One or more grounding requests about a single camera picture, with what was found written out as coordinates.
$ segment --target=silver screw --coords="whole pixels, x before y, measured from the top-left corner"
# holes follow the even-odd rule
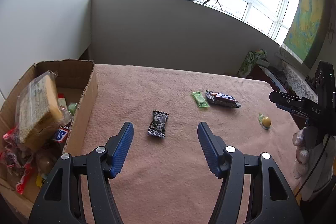
[[[271,155],[268,154],[267,152],[263,152],[263,153],[261,154],[261,156],[262,156],[264,159],[266,159],[266,160],[268,160],[268,159],[271,158]]]
[[[70,158],[69,153],[64,153],[64,154],[61,156],[61,159],[63,159],[63,160],[66,160],[66,159],[68,159],[68,158]]]
[[[233,146],[227,146],[227,147],[225,148],[225,150],[226,150],[227,152],[229,152],[229,153],[233,153],[233,152],[236,151],[236,149],[235,149]]]
[[[106,149],[103,146],[97,147],[97,149],[96,149],[97,153],[103,153],[103,152],[105,152],[105,150]]]

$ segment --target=cardboard box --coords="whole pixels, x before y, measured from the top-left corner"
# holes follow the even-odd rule
[[[73,156],[80,155],[86,127],[98,92],[98,84],[95,64],[92,61],[74,59],[34,64],[17,82],[0,111],[0,151],[3,151],[6,145],[2,136],[14,127],[17,97],[34,78],[48,70],[58,75],[56,78],[57,91],[64,94],[67,104],[79,103],[63,152],[68,152]],[[29,218],[33,203],[40,190],[35,184],[36,176],[37,171],[30,177],[23,195],[20,195],[13,189],[11,182],[13,178],[7,168],[0,164],[0,193],[12,207],[26,218]]]

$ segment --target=packaged sponge cake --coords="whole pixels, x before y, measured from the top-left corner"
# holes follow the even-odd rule
[[[67,111],[58,106],[55,74],[47,71],[21,92],[16,105],[18,142],[33,152],[67,123]]]

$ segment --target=black candy wrapper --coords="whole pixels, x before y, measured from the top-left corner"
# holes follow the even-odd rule
[[[205,95],[209,104],[222,105],[228,107],[241,107],[240,103],[230,95],[206,90]]]
[[[164,138],[166,136],[165,125],[166,125],[168,116],[169,116],[168,113],[154,110],[153,111],[153,121],[151,122],[148,128],[147,135],[153,135],[153,136]]]

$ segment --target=black sleeve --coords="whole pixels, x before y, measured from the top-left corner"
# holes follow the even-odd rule
[[[312,201],[300,201],[300,210],[305,223],[325,224],[336,222],[336,176]]]

